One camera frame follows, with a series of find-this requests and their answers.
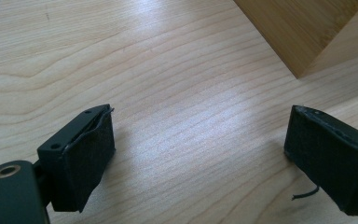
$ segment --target wooden block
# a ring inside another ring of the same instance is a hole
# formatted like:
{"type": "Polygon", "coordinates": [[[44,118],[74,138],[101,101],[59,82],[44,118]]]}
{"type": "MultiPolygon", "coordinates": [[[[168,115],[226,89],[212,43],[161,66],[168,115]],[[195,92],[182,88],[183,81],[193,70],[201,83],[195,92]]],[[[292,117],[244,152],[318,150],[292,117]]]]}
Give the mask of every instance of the wooden block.
{"type": "Polygon", "coordinates": [[[296,77],[358,57],[358,0],[235,0],[296,77]]]}

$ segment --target wood grain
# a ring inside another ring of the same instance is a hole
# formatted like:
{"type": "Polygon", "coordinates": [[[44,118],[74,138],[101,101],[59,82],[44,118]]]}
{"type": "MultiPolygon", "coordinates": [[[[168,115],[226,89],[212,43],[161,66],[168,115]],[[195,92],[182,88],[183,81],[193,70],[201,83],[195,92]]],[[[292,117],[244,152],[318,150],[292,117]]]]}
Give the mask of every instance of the wood grain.
{"type": "Polygon", "coordinates": [[[283,156],[291,105],[358,128],[358,58],[295,79],[228,0],[1,1],[0,164],[111,104],[117,154],[52,223],[358,223],[283,156]]]}
{"type": "Polygon", "coordinates": [[[235,0],[296,77],[358,57],[358,0],[235,0]]]}

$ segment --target black mechanical part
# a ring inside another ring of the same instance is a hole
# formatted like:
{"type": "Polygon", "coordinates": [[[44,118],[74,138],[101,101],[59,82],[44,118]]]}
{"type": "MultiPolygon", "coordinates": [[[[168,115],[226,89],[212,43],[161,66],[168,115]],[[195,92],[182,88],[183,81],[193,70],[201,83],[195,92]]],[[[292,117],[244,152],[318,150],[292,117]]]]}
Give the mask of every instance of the black mechanical part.
{"type": "Polygon", "coordinates": [[[49,223],[46,206],[81,212],[113,157],[110,105],[90,108],[38,150],[39,161],[0,165],[0,223],[49,223]]]}
{"type": "Polygon", "coordinates": [[[349,216],[358,216],[358,130],[294,105],[284,153],[349,216]]]}

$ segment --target light wood tabletop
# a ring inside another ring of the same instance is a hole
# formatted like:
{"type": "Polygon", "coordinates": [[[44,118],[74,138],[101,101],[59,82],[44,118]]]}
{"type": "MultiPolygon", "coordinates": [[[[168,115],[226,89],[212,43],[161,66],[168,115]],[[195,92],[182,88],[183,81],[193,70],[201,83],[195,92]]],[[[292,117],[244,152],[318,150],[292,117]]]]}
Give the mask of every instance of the light wood tabletop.
{"type": "Polygon", "coordinates": [[[358,58],[295,79],[232,0],[0,1],[0,164],[110,104],[117,153],[52,223],[358,223],[283,155],[292,105],[358,129],[358,58]]]}

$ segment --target wooden surface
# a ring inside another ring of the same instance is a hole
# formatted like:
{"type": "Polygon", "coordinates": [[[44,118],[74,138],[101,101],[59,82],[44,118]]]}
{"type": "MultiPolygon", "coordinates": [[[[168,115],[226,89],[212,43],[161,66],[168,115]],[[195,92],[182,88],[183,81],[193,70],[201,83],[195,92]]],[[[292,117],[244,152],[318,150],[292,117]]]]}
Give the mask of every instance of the wooden surface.
{"type": "Polygon", "coordinates": [[[109,103],[117,154],[52,223],[358,223],[283,156],[291,106],[358,128],[358,58],[295,79],[231,0],[1,1],[0,164],[109,103]]]}
{"type": "Polygon", "coordinates": [[[235,0],[296,77],[358,57],[358,0],[235,0]]]}

